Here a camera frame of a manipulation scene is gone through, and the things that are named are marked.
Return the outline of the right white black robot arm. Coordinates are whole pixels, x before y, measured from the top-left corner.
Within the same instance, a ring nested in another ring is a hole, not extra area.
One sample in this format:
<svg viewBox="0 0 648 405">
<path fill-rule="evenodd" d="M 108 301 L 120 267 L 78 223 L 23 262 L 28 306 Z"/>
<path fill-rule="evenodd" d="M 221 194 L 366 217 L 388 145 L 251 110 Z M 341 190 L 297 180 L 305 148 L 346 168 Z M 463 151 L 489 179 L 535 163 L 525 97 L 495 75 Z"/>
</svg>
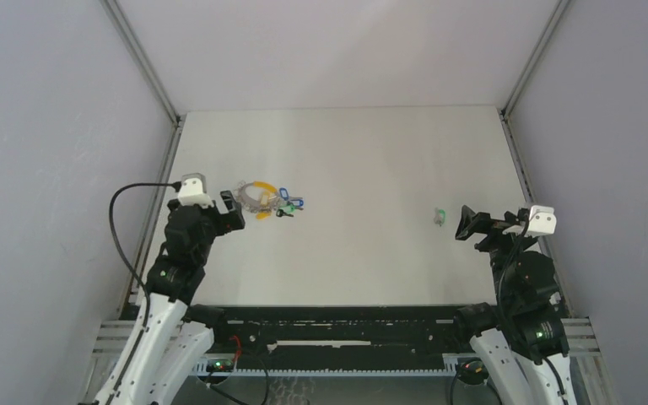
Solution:
<svg viewBox="0 0 648 405">
<path fill-rule="evenodd" d="M 575 404 L 570 346 L 553 302 L 559 292 L 551 257 L 533 250 L 557 227 L 554 208 L 532 205 L 495 219 L 462 206 L 456 240 L 483 238 L 477 251 L 489 255 L 495 303 L 458 309 L 453 318 L 457 346 L 473 351 L 456 367 L 457 383 L 491 383 L 500 404 Z"/>
</svg>

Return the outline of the keyring with coloured keys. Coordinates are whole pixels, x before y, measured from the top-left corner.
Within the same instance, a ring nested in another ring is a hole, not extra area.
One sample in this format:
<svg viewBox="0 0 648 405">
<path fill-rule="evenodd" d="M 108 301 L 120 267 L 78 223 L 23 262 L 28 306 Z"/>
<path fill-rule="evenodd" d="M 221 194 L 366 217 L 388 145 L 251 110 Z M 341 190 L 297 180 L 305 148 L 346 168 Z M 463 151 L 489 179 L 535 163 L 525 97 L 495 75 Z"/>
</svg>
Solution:
<svg viewBox="0 0 648 405">
<path fill-rule="evenodd" d="M 287 188 L 265 181 L 241 181 L 232 192 L 243 209 L 253 213 L 257 220 L 293 218 L 305 208 L 303 197 L 294 197 Z"/>
</svg>

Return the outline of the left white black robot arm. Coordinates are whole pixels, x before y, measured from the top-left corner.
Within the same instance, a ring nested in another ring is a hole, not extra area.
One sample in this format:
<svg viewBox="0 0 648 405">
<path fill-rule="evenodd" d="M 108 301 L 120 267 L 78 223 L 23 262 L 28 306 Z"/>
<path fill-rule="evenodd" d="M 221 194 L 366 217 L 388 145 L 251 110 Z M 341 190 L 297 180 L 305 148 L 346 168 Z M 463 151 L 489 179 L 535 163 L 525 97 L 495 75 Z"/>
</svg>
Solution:
<svg viewBox="0 0 648 405">
<path fill-rule="evenodd" d="M 232 192 L 220 196 L 225 212 L 205 192 L 181 190 L 169 201 L 165 240 L 148 271 L 144 302 L 95 404 L 170 404 L 199 358 L 228 345 L 223 311 L 192 302 L 215 239 L 245 227 Z"/>
</svg>

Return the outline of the green tagged single key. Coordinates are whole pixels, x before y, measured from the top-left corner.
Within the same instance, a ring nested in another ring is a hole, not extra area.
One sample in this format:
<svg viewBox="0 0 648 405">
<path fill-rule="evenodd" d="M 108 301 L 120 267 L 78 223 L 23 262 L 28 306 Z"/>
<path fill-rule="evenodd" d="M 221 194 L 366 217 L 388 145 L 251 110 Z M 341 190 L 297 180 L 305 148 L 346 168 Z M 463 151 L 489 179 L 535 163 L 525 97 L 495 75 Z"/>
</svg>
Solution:
<svg viewBox="0 0 648 405">
<path fill-rule="evenodd" d="M 436 208 L 434 223 L 438 226 L 442 226 L 445 222 L 446 222 L 446 211 L 441 208 Z"/>
</svg>

